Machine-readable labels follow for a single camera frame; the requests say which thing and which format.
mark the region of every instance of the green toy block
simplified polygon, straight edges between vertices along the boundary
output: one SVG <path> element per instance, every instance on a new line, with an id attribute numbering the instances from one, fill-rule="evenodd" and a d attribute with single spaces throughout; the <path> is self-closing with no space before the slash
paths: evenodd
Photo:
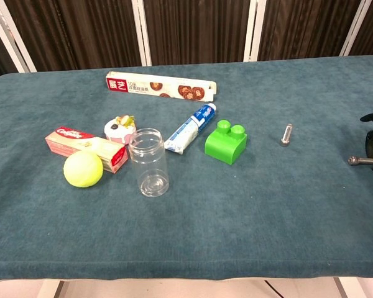
<path id="1" fill-rule="evenodd" d="M 220 120 L 206 140 L 205 153 L 231 165 L 246 148 L 246 142 L 243 126 L 234 125 L 231 128 L 230 121 Z"/>

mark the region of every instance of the bolt head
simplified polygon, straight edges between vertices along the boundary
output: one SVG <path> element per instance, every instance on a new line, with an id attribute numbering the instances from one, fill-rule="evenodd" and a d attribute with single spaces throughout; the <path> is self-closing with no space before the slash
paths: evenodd
<path id="1" fill-rule="evenodd" d="M 290 144 L 290 140 L 288 140 L 288 141 L 280 140 L 280 146 L 287 147 L 288 144 Z"/>
<path id="2" fill-rule="evenodd" d="M 351 156 L 350 158 L 348 158 L 348 163 L 351 166 L 356 166 L 356 165 L 359 164 L 359 161 L 358 161 L 358 158 L 356 156 Z"/>

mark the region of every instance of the red and white box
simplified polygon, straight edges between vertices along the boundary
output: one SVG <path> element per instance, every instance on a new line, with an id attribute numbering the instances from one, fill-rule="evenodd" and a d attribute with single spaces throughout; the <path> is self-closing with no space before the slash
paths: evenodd
<path id="1" fill-rule="evenodd" d="M 128 159 L 123 144 L 64 126 L 46 136 L 45 141 L 52 152 L 65 157 L 80 150 L 92 151 L 102 160 L 104 169 L 112 173 L 116 173 Z"/>
<path id="2" fill-rule="evenodd" d="M 112 91 L 181 98 L 191 101 L 214 101 L 214 94 L 217 93 L 217 84 L 213 81 L 139 73 L 119 73 L 117 71 L 110 71 L 106 75 L 106 84 Z"/>

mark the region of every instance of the screw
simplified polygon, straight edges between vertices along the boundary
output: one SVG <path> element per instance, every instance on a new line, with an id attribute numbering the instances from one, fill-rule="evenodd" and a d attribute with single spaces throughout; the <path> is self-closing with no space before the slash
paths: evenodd
<path id="1" fill-rule="evenodd" d="M 361 157 L 351 156 L 350 158 L 348 158 L 348 163 L 351 166 L 373 165 L 373 158 L 361 158 Z"/>
<path id="2" fill-rule="evenodd" d="M 283 135 L 283 138 L 280 140 L 280 145 L 283 147 L 287 147 L 288 144 L 290 143 L 290 136 L 292 135 L 292 130 L 293 130 L 293 125 L 288 124 L 286 126 L 285 133 Z"/>

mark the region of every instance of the jar rim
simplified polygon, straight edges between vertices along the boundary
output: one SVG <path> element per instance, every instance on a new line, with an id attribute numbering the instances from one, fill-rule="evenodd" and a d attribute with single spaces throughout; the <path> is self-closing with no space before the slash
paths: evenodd
<path id="1" fill-rule="evenodd" d="M 157 144 L 153 144 L 149 147 L 138 147 L 138 144 L 137 146 L 133 145 L 132 144 L 133 141 L 137 137 L 140 137 L 141 135 L 155 135 L 156 137 L 158 137 L 158 142 Z M 139 129 L 139 130 L 136 130 L 131 135 L 130 141 L 129 141 L 129 149 L 135 152 L 148 153 L 148 152 L 154 151 L 158 147 L 158 145 L 160 146 L 160 143 L 162 142 L 163 142 L 162 134 L 157 129 L 152 129 L 152 128 Z"/>

